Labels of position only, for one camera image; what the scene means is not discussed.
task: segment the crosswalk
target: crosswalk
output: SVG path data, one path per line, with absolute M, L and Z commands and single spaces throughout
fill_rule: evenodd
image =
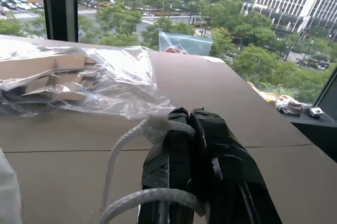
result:
M 96 13 L 97 10 L 95 9 L 86 9 L 86 10 L 82 10 L 82 11 L 78 11 L 79 14 L 93 14 Z M 16 18 L 17 20 L 20 19 L 24 19 L 24 18 L 36 18 L 38 17 L 38 14 L 35 13 L 17 13 L 17 14 L 13 14 L 13 17 Z M 9 18 L 9 16 L 3 16 L 0 15 L 0 20 L 7 20 Z
M 96 9 L 86 9 L 86 10 L 78 10 L 79 14 L 93 14 L 96 13 Z
M 22 19 L 22 18 L 36 18 L 38 17 L 35 13 L 19 13 L 19 14 L 13 14 L 13 17 L 16 19 Z M 6 20 L 8 19 L 7 16 L 0 15 L 0 20 Z

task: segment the black electrical tape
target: black electrical tape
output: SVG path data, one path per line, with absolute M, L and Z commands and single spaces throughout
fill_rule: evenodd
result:
M 178 108 L 167 119 L 188 124 L 189 114 L 186 109 Z M 170 130 L 162 143 L 153 146 L 144 161 L 142 190 L 174 188 L 192 192 L 192 142 L 188 133 Z M 141 205 L 138 224 L 192 224 L 193 217 L 193 210 L 177 203 L 154 202 Z

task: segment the table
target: table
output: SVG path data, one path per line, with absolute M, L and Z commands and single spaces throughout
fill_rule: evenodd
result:
M 98 45 L 32 40 L 45 46 Z M 337 166 L 225 63 L 153 52 L 159 88 L 172 104 L 218 113 L 256 160 L 283 223 L 335 223 Z M 137 125 L 119 116 L 59 111 L 0 118 L 0 147 L 17 171 L 24 224 L 97 223 L 109 151 Z M 140 190 L 151 148 L 135 139 L 116 160 L 110 202 Z M 137 209 L 111 223 L 135 223 Z M 195 223 L 204 223 L 196 217 Z

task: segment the ziploc bag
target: ziploc bag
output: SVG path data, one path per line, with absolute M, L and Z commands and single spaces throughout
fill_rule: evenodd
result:
M 209 56 L 213 40 L 178 33 L 159 31 L 159 50 L 161 52 Z
M 2 40 L 0 114 L 53 109 L 141 119 L 173 106 L 157 88 L 150 50 L 42 47 Z

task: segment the yellow object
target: yellow object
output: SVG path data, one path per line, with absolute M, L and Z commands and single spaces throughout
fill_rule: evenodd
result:
M 274 93 L 268 93 L 268 92 L 263 92 L 258 90 L 254 84 L 251 82 L 247 81 L 247 83 L 253 88 L 254 91 L 256 91 L 263 99 L 265 99 L 269 104 L 275 107 L 276 101 L 278 100 L 278 95 Z

